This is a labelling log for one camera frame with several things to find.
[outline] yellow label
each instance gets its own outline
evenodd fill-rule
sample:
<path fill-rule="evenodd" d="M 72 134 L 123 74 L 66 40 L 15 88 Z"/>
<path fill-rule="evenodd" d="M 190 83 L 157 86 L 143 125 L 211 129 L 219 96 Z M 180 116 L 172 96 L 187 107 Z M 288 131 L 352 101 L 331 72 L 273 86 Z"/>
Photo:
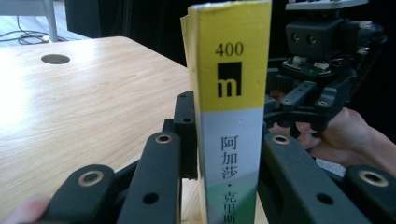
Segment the yellow label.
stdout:
<path fill-rule="evenodd" d="M 271 3 L 199 5 L 188 12 L 189 66 L 200 111 L 263 107 Z"/>

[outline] book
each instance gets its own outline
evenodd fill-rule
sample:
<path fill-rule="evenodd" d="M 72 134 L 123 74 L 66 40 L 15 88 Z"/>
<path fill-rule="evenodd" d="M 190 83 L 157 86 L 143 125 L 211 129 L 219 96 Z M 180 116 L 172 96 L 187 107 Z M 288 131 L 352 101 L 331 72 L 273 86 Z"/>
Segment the book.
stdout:
<path fill-rule="evenodd" d="M 253 223 L 271 1 L 194 5 L 181 19 L 207 223 Z"/>

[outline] wooden table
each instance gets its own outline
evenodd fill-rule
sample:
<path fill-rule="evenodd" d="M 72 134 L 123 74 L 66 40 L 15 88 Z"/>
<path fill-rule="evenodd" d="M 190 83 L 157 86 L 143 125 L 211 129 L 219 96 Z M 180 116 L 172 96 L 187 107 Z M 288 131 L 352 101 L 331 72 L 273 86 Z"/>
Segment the wooden table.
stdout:
<path fill-rule="evenodd" d="M 0 220 L 85 165 L 138 160 L 190 89 L 185 67 L 124 37 L 2 48 L 0 64 Z M 182 222 L 201 223 L 196 181 L 182 202 Z"/>

